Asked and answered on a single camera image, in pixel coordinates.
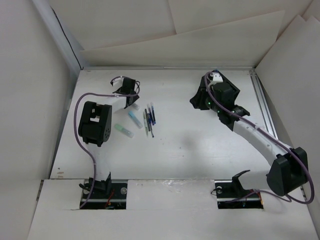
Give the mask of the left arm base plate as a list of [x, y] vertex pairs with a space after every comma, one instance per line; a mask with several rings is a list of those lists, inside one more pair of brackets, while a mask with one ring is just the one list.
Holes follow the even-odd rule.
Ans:
[[127, 205], [128, 182], [124, 180], [95, 181], [92, 193], [87, 200], [93, 179], [80, 183], [82, 195], [79, 207], [81, 210], [125, 210]]

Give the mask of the green cap clear marker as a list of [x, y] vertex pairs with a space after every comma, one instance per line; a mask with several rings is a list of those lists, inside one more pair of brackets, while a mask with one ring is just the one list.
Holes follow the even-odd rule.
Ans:
[[131, 132], [130, 130], [126, 129], [125, 127], [123, 127], [122, 125], [116, 123], [114, 125], [115, 129], [119, 132], [121, 132], [122, 134], [124, 134], [125, 136], [129, 137], [129, 138], [133, 138], [134, 137], [134, 133]]

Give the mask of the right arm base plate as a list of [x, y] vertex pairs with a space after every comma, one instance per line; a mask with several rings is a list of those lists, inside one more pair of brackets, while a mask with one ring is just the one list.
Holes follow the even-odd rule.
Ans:
[[253, 190], [245, 190], [238, 180], [215, 180], [211, 194], [216, 196], [220, 210], [263, 209], [261, 196]]

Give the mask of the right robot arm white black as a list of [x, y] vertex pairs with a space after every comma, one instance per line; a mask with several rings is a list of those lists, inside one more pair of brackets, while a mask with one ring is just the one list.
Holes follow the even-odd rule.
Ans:
[[190, 103], [195, 109], [216, 112], [219, 121], [251, 144], [267, 161], [267, 170], [244, 170], [235, 175], [231, 191], [243, 197], [249, 190], [271, 190], [285, 196], [310, 180], [307, 153], [270, 135], [247, 111], [235, 103], [240, 90], [218, 70], [207, 72]]

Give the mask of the light blue cap marker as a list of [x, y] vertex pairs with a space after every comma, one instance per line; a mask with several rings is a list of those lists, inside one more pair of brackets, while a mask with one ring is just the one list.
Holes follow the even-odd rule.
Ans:
[[139, 121], [139, 119], [136, 117], [136, 115], [135, 115], [132, 111], [129, 111], [129, 112], [128, 112], [128, 115], [129, 115], [130, 119], [135, 123], [135, 125], [136, 125], [139, 129], [142, 129], [142, 128], [143, 128], [142, 123]]

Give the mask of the orange cap clear marker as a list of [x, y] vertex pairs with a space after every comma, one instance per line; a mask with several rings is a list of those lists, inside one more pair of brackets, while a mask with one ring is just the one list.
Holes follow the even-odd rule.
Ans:
[[137, 110], [137, 111], [140, 109], [140, 106], [137, 105], [137, 104], [133, 104], [132, 107], [133, 107], [135, 110]]

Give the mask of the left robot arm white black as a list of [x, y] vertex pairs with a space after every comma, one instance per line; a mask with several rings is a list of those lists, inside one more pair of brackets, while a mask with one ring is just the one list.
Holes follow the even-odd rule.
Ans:
[[[93, 166], [93, 175], [88, 183], [80, 184], [80, 188], [87, 191], [86, 200], [91, 198], [92, 194], [97, 194], [100, 198], [107, 198], [111, 194], [111, 175], [106, 179], [97, 180], [97, 160], [94, 155], [87, 150], [80, 142], [82, 138], [86, 145], [93, 144], [101, 147], [107, 142], [111, 135], [112, 114], [118, 110], [126, 109], [139, 99], [141, 83], [138, 80], [127, 76], [117, 76], [110, 81], [111, 85], [120, 81], [121, 86], [111, 94], [99, 94], [86, 92], [82, 94], [74, 107], [73, 112], [73, 132], [75, 140], [79, 147], [91, 158]], [[78, 108], [81, 101], [87, 96], [107, 98], [107, 104], [99, 104], [93, 101], [86, 101], [83, 105], [80, 121], [77, 122]]]

